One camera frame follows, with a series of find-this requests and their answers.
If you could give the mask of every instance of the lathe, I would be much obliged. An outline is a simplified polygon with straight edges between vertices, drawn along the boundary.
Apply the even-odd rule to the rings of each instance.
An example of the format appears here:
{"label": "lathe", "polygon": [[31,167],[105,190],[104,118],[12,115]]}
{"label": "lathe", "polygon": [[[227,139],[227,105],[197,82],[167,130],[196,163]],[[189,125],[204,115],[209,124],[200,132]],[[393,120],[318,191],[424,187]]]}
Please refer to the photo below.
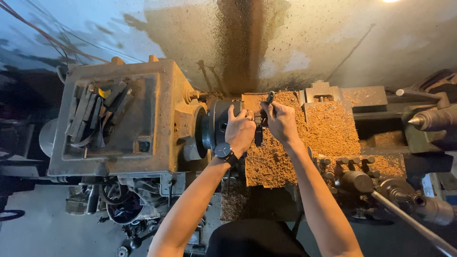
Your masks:
{"label": "lathe", "polygon": [[[387,199],[404,212],[418,213],[436,224],[454,221],[452,206],[425,197],[417,183],[426,173],[451,170],[452,157],[444,151],[457,149],[457,108],[455,99],[446,93],[454,90],[454,76],[435,75],[395,94],[384,86],[339,88],[321,80],[293,92],[296,100],[291,101],[299,104],[307,128],[316,107],[337,102],[349,114],[348,127],[358,133],[358,153],[330,156],[319,152],[320,147],[309,148],[310,157],[350,220],[388,224],[392,213],[379,200]],[[114,57],[110,64],[70,67],[58,119],[49,121],[40,135],[40,145],[50,156],[46,178],[77,181],[66,211],[93,214],[106,210],[114,222],[130,224],[132,248],[138,247],[141,241],[135,235],[143,231],[138,226],[144,226],[140,222],[159,222],[166,215],[176,197],[208,164],[211,150],[224,141],[228,107],[233,104],[237,115],[248,105],[250,95],[211,99],[211,92],[192,88],[173,60],[159,61],[154,56],[147,63],[124,64]],[[258,136],[265,136],[264,129],[259,131]],[[394,135],[388,144],[378,137],[386,132]],[[403,143],[395,142],[403,136]],[[246,185],[255,185],[246,181],[249,158],[248,152],[223,179],[219,191],[223,205],[243,195]],[[376,167],[381,159],[387,159],[399,173]],[[234,185],[232,190],[227,191],[228,183]],[[293,213],[298,215],[298,187],[290,181],[284,184],[290,193],[287,200],[299,203]],[[271,194],[256,185],[259,192]],[[245,189],[237,191],[240,186]],[[227,221],[237,217],[244,216],[235,214]]]}

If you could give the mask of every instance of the dirty wall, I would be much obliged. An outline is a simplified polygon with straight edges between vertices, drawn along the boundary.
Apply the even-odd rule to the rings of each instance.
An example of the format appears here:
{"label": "dirty wall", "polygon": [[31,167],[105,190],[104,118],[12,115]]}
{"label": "dirty wall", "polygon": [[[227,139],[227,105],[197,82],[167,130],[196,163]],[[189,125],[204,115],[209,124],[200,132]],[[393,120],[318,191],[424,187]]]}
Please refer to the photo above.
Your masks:
{"label": "dirty wall", "polygon": [[[173,59],[194,87],[226,96],[315,80],[394,89],[457,65],[453,0],[7,2],[70,47],[126,63]],[[6,12],[0,22],[3,69],[99,63],[60,55]]]}

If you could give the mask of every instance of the floor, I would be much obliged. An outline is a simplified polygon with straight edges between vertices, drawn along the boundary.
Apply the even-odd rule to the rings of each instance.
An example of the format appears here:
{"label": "floor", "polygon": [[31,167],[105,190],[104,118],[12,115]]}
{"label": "floor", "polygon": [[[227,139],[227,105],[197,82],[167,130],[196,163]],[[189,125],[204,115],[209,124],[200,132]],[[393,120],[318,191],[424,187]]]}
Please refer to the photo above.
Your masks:
{"label": "floor", "polygon": [[[71,216],[64,212],[67,187],[37,186],[32,192],[15,193],[7,209],[23,209],[20,219],[3,222],[0,228],[0,257],[80,257],[114,256],[125,239],[120,225],[107,221],[97,224],[101,214]],[[206,213],[207,225],[202,241],[207,242],[211,232],[220,225],[220,197],[212,199]],[[442,256],[421,235],[403,222],[391,226],[351,224],[366,257],[374,256]],[[451,244],[457,243],[455,227],[438,232]],[[298,240],[310,256],[320,256],[308,224],[304,221],[298,231]],[[151,239],[131,256],[146,256]]]}

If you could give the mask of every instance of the black wristwatch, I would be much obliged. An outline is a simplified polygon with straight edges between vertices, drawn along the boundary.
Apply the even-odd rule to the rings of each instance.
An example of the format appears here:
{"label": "black wristwatch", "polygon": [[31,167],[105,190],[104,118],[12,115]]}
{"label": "black wristwatch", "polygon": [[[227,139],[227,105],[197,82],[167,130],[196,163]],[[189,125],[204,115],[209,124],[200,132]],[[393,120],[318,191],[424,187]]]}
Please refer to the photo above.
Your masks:
{"label": "black wristwatch", "polygon": [[232,151],[232,146],[227,142],[216,145],[214,148],[214,155],[219,159],[226,160],[230,164],[230,167],[235,166],[238,162],[238,158]]}

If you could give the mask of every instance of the right hand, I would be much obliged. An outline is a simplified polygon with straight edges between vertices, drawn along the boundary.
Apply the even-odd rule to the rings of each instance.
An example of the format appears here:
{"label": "right hand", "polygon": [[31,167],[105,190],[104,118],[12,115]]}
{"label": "right hand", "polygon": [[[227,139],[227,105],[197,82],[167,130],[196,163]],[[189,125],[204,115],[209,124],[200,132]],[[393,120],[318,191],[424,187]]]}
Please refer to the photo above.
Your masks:
{"label": "right hand", "polygon": [[271,134],[281,143],[290,144],[300,140],[295,120],[295,109],[273,101],[271,104],[261,102],[268,117],[268,128]]}

